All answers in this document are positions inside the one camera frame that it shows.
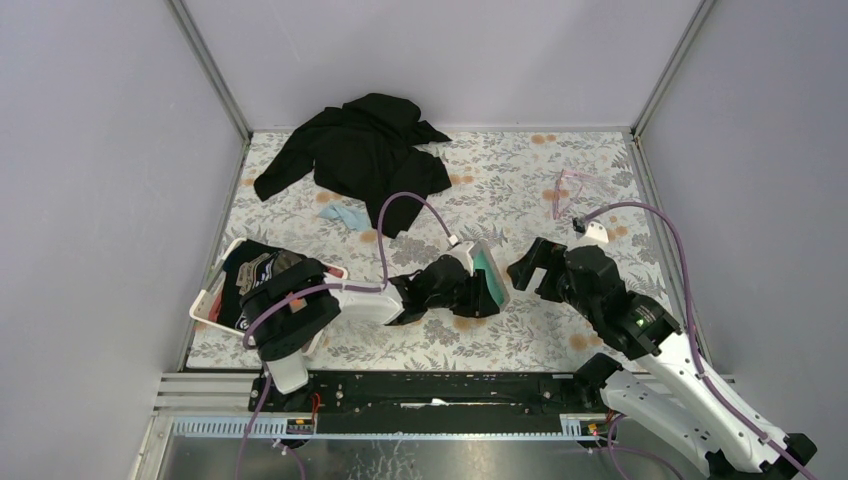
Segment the light blue cleaning cloth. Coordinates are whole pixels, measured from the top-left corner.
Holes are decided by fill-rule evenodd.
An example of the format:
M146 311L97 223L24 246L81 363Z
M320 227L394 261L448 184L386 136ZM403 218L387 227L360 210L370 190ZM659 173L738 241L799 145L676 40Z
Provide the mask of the light blue cleaning cloth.
M365 232L372 228L370 217L366 211L340 203L327 205L318 213L318 217L341 222L346 228L353 231Z

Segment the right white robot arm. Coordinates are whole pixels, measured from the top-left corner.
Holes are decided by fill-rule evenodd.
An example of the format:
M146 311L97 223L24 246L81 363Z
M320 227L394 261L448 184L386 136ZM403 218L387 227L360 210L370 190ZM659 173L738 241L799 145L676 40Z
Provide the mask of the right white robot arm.
M710 479L792 479L805 470L817 452L812 440L785 432L745 402L661 304L626 286L601 247L569 249L537 238L507 272L513 287L525 290L538 270L544 275L537 295L571 306L605 345L670 392L654 392L610 356L596 354L573 386L583 410L607 406L638 422Z

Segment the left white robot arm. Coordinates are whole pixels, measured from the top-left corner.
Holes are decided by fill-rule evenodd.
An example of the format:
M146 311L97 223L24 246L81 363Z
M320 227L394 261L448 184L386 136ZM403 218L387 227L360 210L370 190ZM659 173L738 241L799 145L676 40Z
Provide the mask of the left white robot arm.
M288 411L309 401L308 368L302 348L332 321L413 323L431 310L465 318L487 318L508 304L502 276L482 256L470 263L444 254L424 269L389 278L387 284L340 279L321 262L306 258L242 296L248 322L245 340L254 346L272 386L272 398Z

